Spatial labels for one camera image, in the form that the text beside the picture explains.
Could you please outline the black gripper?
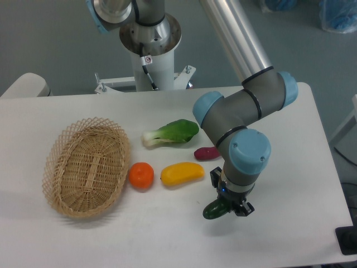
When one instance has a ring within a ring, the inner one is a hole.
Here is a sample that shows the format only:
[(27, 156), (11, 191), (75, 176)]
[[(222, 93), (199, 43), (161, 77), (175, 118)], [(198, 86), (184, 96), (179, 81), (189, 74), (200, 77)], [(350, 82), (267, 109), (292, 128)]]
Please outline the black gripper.
[(247, 217), (254, 212), (254, 207), (247, 201), (247, 196), (254, 189), (255, 183), (245, 186), (233, 184), (220, 167), (210, 172), (210, 178), (218, 198), (230, 201), (231, 209), (238, 217)]

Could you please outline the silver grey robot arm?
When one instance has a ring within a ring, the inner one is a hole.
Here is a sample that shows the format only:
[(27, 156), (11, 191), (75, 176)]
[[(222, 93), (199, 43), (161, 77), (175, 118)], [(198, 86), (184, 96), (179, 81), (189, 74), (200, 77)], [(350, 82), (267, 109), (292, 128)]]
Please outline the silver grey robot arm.
[[(173, 51), (181, 40), (181, 29), (166, 13), (164, 1), (87, 1), (97, 29), (120, 30), (123, 46), (132, 54), (136, 90), (172, 90)], [(193, 106), (200, 127), (224, 159), (223, 167), (210, 173), (216, 200), (204, 210), (206, 219), (229, 212), (240, 217), (254, 208), (247, 202), (255, 181), (268, 164), (268, 138), (249, 125), (293, 103), (298, 96), (295, 79), (276, 72), (264, 52), (238, 1), (202, 1), (242, 90), (228, 97), (209, 92)]]

